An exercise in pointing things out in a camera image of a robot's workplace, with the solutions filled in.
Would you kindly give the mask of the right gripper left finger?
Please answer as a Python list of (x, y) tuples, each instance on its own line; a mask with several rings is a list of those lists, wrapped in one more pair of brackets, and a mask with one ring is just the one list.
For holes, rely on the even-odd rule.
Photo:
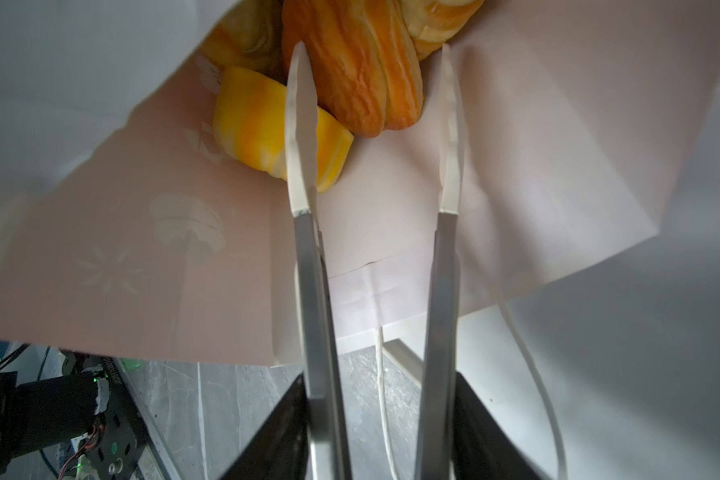
[(309, 457), (308, 420), (306, 389), (300, 374), (221, 479), (304, 479)]

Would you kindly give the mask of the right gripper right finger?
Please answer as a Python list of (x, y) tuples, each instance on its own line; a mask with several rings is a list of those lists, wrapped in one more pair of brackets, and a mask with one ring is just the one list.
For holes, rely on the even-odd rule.
[(456, 479), (540, 479), (461, 373), (456, 373), (453, 429)]

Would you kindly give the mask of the metal tongs white tips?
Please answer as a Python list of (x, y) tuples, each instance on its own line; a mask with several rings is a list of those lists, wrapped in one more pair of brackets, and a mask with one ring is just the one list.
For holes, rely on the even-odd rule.
[[(463, 185), (466, 129), (451, 49), (441, 50), (439, 212), (430, 275), (425, 359), (415, 478), (447, 479), (453, 452), (456, 336), (459, 312), (457, 221)], [(316, 208), (317, 94), (307, 49), (292, 53), (285, 101), (287, 186), (295, 228), (295, 287), (304, 353), (304, 381), (313, 473), (348, 479), (350, 455), (339, 381), (330, 289)]]

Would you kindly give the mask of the white red paper bag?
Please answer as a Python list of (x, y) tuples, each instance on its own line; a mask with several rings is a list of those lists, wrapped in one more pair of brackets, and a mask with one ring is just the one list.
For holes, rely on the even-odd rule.
[(0, 1), (0, 339), (305, 361), (321, 477), (338, 352), (425, 331), (415, 474), (455, 460), (458, 318), (659, 233), (720, 77), (720, 1), (501, 1), (429, 58), (422, 116), (315, 188), (300, 13), (273, 96), (199, 53), (230, 1)]

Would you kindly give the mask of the yellow fake bread piece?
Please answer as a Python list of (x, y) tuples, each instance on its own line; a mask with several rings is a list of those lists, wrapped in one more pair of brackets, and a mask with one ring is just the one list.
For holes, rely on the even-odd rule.
[[(228, 155), (258, 171), (285, 180), (284, 125), (286, 87), (254, 70), (225, 69), (212, 118), (218, 146)], [(318, 110), (317, 191), (338, 181), (353, 134), (323, 109)]]

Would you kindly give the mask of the brown croissant fake bread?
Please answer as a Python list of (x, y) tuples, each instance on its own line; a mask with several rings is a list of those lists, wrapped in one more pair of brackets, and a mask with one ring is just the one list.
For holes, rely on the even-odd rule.
[(422, 73), (398, 1), (287, 0), (284, 63), (297, 43), (310, 57), (319, 105), (367, 138), (418, 122)]

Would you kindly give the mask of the round orange bun fake bread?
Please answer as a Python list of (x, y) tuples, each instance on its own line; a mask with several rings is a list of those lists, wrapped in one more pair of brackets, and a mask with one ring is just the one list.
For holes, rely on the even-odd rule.
[(419, 60), (439, 50), (483, 5), (483, 0), (402, 0), (403, 21)]

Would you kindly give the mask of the long twisted fake bread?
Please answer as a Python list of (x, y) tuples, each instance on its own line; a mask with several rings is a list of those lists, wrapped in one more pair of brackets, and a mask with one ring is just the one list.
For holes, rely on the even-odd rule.
[(201, 43), (218, 67), (243, 67), (282, 82), (282, 1), (245, 0), (231, 8)]

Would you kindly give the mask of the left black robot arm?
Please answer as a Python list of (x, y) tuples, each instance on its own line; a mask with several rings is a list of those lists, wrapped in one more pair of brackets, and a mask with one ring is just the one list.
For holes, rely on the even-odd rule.
[(92, 432), (107, 389), (92, 372), (23, 384), (0, 372), (0, 475), (17, 457)]

